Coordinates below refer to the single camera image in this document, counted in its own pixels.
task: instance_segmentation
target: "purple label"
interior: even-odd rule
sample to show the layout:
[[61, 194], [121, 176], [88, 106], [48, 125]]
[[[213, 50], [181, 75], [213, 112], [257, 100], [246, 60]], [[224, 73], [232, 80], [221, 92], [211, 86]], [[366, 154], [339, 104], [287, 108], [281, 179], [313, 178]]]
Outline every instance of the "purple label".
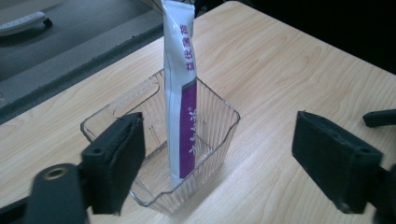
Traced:
[[185, 178], [195, 166], [196, 95], [196, 80], [183, 87], [180, 108], [179, 178]]

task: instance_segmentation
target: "clear plastic container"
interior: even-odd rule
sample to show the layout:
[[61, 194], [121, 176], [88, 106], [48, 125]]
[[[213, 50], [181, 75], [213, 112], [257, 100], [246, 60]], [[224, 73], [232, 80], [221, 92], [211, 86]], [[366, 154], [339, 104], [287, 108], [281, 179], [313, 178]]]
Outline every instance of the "clear plastic container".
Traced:
[[92, 141], [117, 118], [135, 112], [143, 112], [147, 157], [130, 194], [140, 205], [172, 215], [223, 164], [240, 116], [198, 79], [195, 168], [183, 182], [172, 188], [166, 145], [163, 71], [87, 118], [81, 124], [81, 130]]

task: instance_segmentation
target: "gray surface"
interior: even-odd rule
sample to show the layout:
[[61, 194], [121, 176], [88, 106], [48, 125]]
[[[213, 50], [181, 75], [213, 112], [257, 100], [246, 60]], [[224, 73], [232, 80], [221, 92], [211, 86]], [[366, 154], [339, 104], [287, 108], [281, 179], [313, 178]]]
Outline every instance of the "gray surface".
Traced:
[[139, 0], [68, 0], [54, 25], [0, 38], [0, 123], [162, 36], [163, 17]]

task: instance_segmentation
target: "wood grain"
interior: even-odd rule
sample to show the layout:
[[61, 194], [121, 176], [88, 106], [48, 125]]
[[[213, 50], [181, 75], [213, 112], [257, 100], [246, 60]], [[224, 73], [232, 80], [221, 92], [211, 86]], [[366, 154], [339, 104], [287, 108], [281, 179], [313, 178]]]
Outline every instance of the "wood grain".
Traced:
[[[241, 114], [224, 165], [173, 217], [128, 198], [121, 217], [92, 223], [371, 223], [345, 215], [291, 156], [298, 110], [332, 120], [396, 162], [396, 127], [369, 129], [366, 112], [396, 108], [396, 76], [237, 2], [194, 24], [198, 76]], [[163, 39], [0, 127], [0, 206], [28, 194], [52, 164], [79, 162], [79, 124], [163, 67]]]

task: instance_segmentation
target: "white toothpaste tube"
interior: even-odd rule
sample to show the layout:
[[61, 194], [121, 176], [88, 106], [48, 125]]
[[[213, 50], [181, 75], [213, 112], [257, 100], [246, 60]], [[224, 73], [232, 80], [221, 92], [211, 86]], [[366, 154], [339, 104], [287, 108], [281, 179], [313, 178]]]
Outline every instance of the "white toothpaste tube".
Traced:
[[167, 146], [172, 186], [176, 187], [195, 166], [194, 5], [166, 0], [162, 4]]

